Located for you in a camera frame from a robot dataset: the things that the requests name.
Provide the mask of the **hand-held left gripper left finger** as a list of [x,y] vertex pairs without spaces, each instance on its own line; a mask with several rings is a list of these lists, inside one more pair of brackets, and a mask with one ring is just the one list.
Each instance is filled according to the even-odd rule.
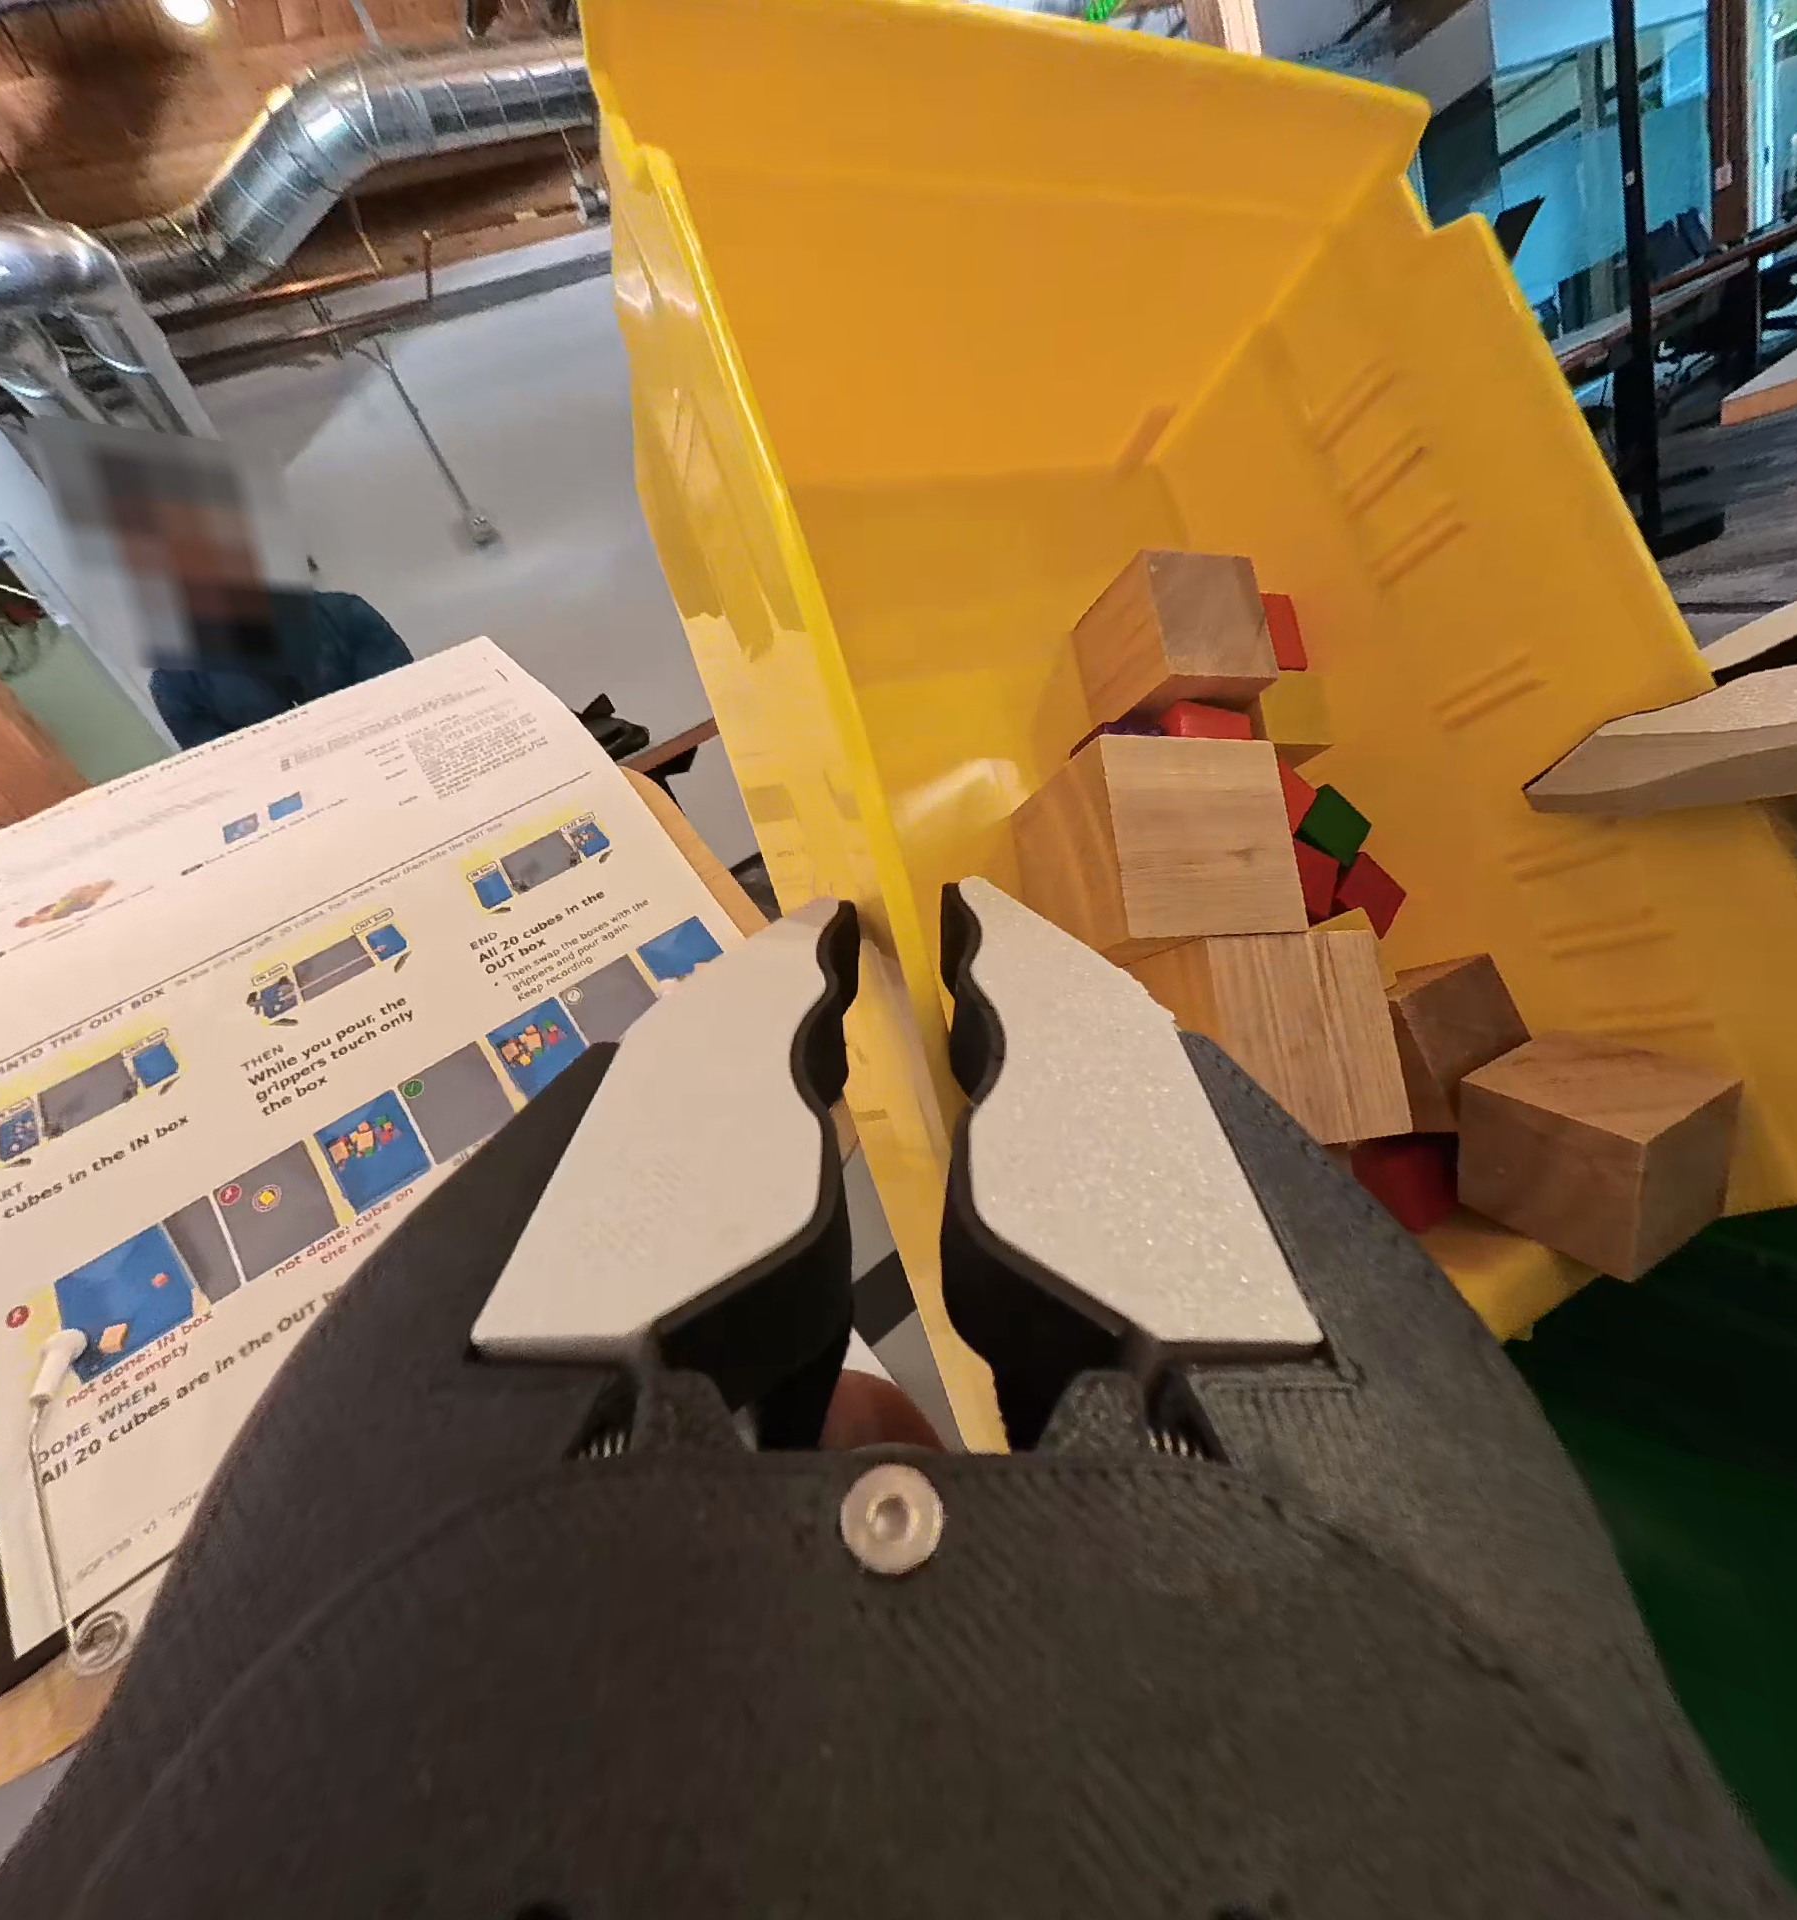
[[705,1374],[767,1448],[815,1448],[854,1332],[836,1106],[861,927],[812,901],[617,1044],[472,1344],[490,1362]]

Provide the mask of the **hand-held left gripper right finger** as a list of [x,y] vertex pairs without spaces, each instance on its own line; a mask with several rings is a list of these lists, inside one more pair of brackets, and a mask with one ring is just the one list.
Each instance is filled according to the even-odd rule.
[[1208,1365],[1324,1357],[1324,1329],[1174,1018],[983,876],[938,897],[952,1149],[938,1275],[1014,1451],[1085,1374],[1155,1401]]

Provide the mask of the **pile of wooden cubes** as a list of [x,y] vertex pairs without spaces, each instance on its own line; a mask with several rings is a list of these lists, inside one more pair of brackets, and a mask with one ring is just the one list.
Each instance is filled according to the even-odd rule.
[[1740,1086],[1543,1025],[1517,964],[1393,955],[1412,891],[1314,776],[1293,603],[1146,545],[1070,632],[1085,731],[1010,818],[1020,894],[1220,1044],[1393,1219],[1640,1278],[1727,1210]]

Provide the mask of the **green plastic box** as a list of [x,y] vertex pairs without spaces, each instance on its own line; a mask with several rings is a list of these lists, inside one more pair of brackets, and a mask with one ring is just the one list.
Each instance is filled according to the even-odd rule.
[[1797,1208],[1718,1223],[1509,1341],[1679,1702],[1797,1887]]

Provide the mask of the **yellow plastic box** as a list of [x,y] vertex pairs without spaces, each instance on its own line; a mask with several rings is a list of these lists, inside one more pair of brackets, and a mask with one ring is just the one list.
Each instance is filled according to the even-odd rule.
[[785,907],[858,901],[849,1103],[961,1433],[938,891],[1087,731],[1146,545],[1298,603],[1406,889],[1539,1031],[1739,1079],[1727,1214],[1797,1208],[1797,860],[1764,812],[1543,818],[1701,652],[1426,102],[973,2],[584,2],[648,526]]

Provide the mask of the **long wooden office desk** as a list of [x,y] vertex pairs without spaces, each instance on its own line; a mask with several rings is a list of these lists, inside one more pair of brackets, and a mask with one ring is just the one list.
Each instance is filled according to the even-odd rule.
[[[1764,266],[1792,250],[1797,250],[1797,217],[1760,226],[1748,239],[1657,280],[1651,287],[1651,321],[1669,324],[1685,307],[1704,301],[1736,278],[1764,271]],[[1624,307],[1610,318],[1561,333],[1551,342],[1560,372],[1572,378],[1590,375],[1599,363],[1613,360],[1615,350],[1630,339],[1630,332],[1630,307]]]

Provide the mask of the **black support pole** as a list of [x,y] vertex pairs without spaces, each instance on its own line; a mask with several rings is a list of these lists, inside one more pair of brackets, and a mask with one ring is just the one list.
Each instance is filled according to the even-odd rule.
[[1637,7],[1610,2],[1610,23],[1627,266],[1627,345],[1615,368],[1615,484],[1655,560],[1669,560],[1721,539],[1727,535],[1727,514],[1709,508],[1669,514],[1663,503]]

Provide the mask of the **printed instruction sheet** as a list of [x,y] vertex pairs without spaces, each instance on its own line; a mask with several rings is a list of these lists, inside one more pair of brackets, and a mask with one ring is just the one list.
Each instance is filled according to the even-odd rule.
[[0,1697],[366,1252],[739,940],[490,639],[0,831]]

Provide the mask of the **grey wall conduit pipe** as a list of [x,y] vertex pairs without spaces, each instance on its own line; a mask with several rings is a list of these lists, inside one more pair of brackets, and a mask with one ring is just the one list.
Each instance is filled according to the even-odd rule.
[[445,453],[445,444],[432,433],[432,424],[429,424],[426,412],[421,409],[418,393],[410,389],[405,372],[401,369],[393,351],[380,338],[362,339],[357,351],[384,375],[384,381],[393,390],[393,397],[401,399],[401,406],[405,412],[405,420],[418,433],[418,441],[421,441],[436,476],[442,481],[445,491],[454,502],[460,530],[462,530],[465,542],[472,545],[472,551],[499,550],[500,545],[500,529],[494,529],[491,517],[484,514],[484,508],[462,485],[454,463]]

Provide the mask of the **spiral silver ventilation duct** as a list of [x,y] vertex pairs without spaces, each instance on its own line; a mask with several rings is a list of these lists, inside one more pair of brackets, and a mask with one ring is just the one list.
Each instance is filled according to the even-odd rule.
[[278,89],[185,214],[190,284],[258,287],[392,165],[597,126],[563,40],[377,55]]

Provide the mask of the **smooth silver ventilation duct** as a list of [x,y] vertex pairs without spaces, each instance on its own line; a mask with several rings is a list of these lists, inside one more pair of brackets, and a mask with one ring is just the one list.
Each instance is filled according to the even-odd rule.
[[0,393],[43,420],[109,426],[49,321],[67,321],[146,426],[217,441],[217,426],[116,254],[70,223],[0,222]]

